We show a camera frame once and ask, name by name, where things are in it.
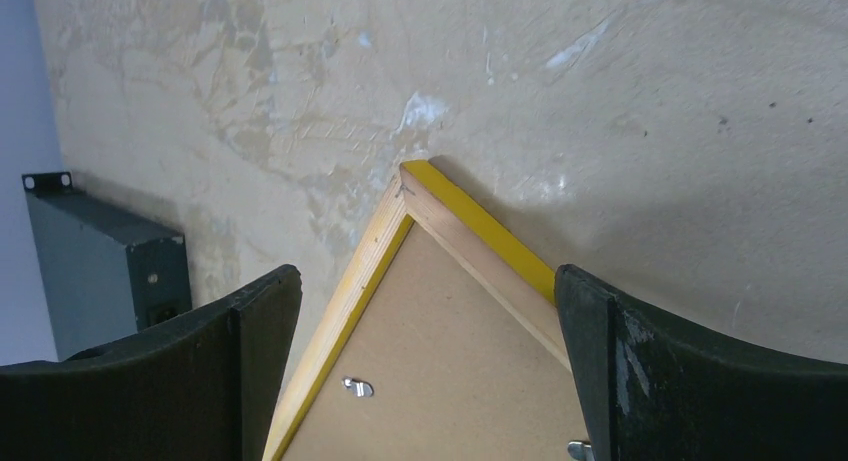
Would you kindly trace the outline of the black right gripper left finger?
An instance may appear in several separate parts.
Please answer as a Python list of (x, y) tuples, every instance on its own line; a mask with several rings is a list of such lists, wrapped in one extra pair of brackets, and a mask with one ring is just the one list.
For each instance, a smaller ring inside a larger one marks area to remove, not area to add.
[(5, 460), (258, 460), (302, 300), (282, 265), (61, 362), (1, 370)]

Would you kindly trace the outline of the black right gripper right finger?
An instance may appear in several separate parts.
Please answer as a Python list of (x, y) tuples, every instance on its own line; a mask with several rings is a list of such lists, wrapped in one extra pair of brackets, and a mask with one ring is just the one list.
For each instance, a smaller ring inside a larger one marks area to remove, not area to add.
[(843, 460), (847, 368), (758, 346), (567, 264), (554, 295), (593, 460)]

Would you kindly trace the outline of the yellow wooden picture frame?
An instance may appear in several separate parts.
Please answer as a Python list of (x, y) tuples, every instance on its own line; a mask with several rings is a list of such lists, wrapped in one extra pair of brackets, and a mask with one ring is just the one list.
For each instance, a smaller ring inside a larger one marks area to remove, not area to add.
[(564, 367), (553, 268), (427, 160), (398, 165), (283, 389), (263, 454), (279, 460), (413, 225), (424, 229)]

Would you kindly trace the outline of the brown backing board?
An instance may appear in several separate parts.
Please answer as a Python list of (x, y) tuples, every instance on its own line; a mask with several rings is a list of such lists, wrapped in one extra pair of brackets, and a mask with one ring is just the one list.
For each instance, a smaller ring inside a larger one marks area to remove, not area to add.
[(571, 373), (413, 227), (288, 460), (564, 460), (587, 436)]

